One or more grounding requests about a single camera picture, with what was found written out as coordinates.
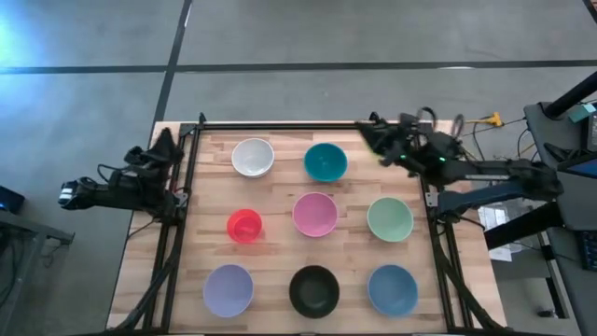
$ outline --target blue bowl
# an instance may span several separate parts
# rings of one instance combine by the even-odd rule
[[[409,271],[396,265],[384,265],[375,270],[367,283],[369,300],[378,312],[391,317],[412,313],[419,293]]]
[[[324,143],[317,144],[305,154],[305,170],[309,176],[320,182],[334,182],[340,179],[348,168],[348,159],[342,148]]]

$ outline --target bowl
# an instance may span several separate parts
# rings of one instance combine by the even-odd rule
[[[337,181],[348,168],[348,159],[342,148],[328,143],[309,148],[304,162],[307,174],[320,182]]]
[[[300,269],[290,281],[290,302],[297,312],[309,318],[329,315],[340,298],[340,285],[332,272],[317,265]]]
[[[261,233],[261,217],[251,209],[237,210],[227,224],[228,235],[239,243],[251,243]]]
[[[203,302],[214,315],[234,317],[253,299],[251,274],[239,265],[223,265],[209,274],[203,286]]]
[[[404,202],[384,197],[372,203],[367,210],[367,224],[378,238],[395,243],[410,235],[414,219]]]
[[[246,139],[232,150],[232,166],[241,175],[257,178],[265,175],[273,166],[273,148],[270,143]]]
[[[304,235],[322,237],[336,227],[338,208],[331,197],[321,192],[310,192],[295,203],[292,220]]]
[[[414,278],[409,271],[397,265],[384,265],[373,271],[367,291],[373,307],[391,317],[412,313],[419,299]]]

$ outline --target black bowl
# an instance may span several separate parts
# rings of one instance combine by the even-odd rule
[[[340,286],[332,272],[322,266],[300,269],[290,281],[290,302],[297,312],[309,318],[331,313],[340,298]]]

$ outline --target pink bowl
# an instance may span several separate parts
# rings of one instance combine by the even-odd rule
[[[297,229],[309,237],[322,237],[332,232],[338,222],[338,208],[329,196],[321,192],[302,195],[292,209]]]

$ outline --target teal bowl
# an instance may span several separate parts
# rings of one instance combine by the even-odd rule
[[[307,174],[320,182],[337,181],[348,168],[348,159],[342,148],[329,143],[309,148],[304,162]]]

